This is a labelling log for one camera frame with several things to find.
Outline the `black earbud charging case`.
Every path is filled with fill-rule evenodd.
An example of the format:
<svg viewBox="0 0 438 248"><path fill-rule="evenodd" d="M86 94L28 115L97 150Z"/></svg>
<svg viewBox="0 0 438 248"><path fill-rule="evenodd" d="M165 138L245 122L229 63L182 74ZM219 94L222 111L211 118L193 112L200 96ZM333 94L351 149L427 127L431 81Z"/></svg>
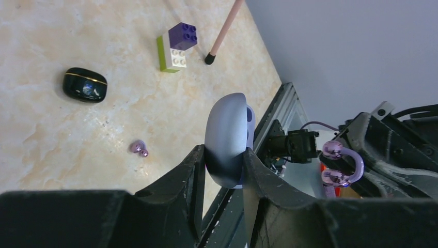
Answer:
<svg viewBox="0 0 438 248"><path fill-rule="evenodd" d="M100 103L107 93L106 78L94 71L73 67L64 73L62 90L66 96L86 103Z"/></svg>

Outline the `grey earbud charging case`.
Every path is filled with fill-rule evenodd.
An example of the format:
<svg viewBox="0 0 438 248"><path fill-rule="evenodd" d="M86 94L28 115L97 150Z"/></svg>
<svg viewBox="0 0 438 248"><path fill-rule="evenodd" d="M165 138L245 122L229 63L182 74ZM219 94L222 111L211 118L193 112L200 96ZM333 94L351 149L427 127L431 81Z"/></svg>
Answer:
<svg viewBox="0 0 438 248"><path fill-rule="evenodd" d="M213 105L206 125L205 163L221 187L242 188L243 154L253 148L255 120L243 93L228 94Z"/></svg>

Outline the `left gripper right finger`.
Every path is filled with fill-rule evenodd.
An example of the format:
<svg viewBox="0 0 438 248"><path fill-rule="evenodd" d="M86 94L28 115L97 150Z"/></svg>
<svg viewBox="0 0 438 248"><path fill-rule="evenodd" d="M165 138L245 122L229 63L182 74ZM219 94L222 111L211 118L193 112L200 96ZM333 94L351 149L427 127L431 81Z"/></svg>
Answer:
<svg viewBox="0 0 438 248"><path fill-rule="evenodd" d="M243 155L249 247L437 247L437 201L314 198Z"/></svg>

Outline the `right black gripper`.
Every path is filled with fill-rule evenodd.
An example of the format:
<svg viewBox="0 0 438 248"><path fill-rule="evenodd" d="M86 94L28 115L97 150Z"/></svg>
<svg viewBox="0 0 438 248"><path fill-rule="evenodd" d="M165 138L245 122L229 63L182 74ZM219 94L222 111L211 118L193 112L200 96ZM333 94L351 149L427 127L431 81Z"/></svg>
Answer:
<svg viewBox="0 0 438 248"><path fill-rule="evenodd" d="M437 199L437 116L417 108L420 119L400 120L394 109L384 101L335 136L366 162L352 188L363 197Z"/></svg>

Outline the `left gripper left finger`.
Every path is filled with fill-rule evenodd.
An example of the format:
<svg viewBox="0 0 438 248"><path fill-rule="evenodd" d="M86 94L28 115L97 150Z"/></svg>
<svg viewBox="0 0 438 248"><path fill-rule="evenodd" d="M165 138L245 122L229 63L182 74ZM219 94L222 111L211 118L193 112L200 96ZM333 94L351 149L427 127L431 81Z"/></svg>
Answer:
<svg viewBox="0 0 438 248"><path fill-rule="evenodd" d="M123 190L1 195L1 247L196 247L201 239L204 147L130 194Z"/></svg>

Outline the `purple earbud pair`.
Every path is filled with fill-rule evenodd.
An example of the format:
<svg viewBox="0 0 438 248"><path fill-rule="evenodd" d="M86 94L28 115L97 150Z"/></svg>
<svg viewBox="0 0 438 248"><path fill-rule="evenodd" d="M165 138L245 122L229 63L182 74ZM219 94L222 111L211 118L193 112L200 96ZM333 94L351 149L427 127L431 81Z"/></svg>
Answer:
<svg viewBox="0 0 438 248"><path fill-rule="evenodd" d="M149 155L146 144L141 140L134 141L130 146L130 151L144 158Z"/></svg>
<svg viewBox="0 0 438 248"><path fill-rule="evenodd" d="M321 173L326 187L345 188L359 181L365 171L365 163L356 151L339 141L328 141L322 147L322 156L329 165Z"/></svg>

